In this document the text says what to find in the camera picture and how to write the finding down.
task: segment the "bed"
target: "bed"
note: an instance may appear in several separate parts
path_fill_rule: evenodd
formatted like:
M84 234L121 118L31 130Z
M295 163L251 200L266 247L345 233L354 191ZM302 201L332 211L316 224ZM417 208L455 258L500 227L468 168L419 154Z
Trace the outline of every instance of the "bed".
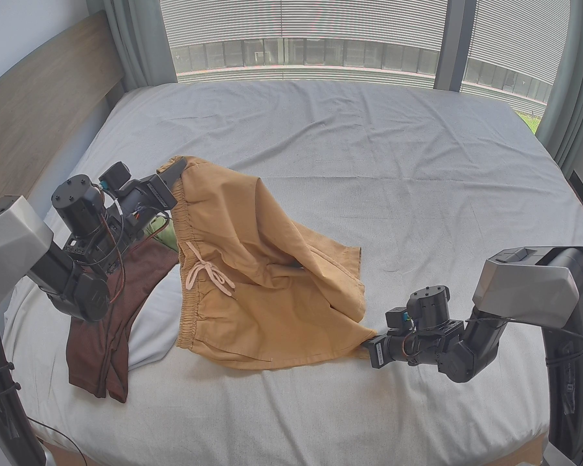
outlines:
M73 174L99 176L122 160L142 177L177 154L260 176L292 219L360 245L362 323L376 330L427 284L447 284L451 316L465 319L484 259L499 250L583 245L580 202L498 101L348 82L138 89ZM53 210L46 222L62 244L68 233ZM377 371L351 358L243 372L175 347L130 372L122 405L68 384L70 320L31 281L17 286L6 318L23 407L100 464L483 465L548 427L535 327L508 327L496 361L463 384L435 367Z

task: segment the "wrinkled sheet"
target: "wrinkled sheet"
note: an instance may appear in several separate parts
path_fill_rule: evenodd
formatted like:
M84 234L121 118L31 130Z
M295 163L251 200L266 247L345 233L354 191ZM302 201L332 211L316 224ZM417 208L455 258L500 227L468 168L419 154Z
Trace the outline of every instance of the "wrinkled sheet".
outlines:
M175 154L260 176L292 219L362 246L362 323L376 330L385 311L432 284L450 287L451 317L465 319L484 260L502 249L583 245L582 206L498 101L345 82L139 89L73 173L96 177L122 160L140 178ZM62 244L53 209L47 223ZM497 359L460 384L434 366L378 371L347 358L247 372L173 347L130 372L125 405L68 384L68 331L68 317L24 279L4 337L23 406L109 465L477 465L548 426L536 327L509 326Z

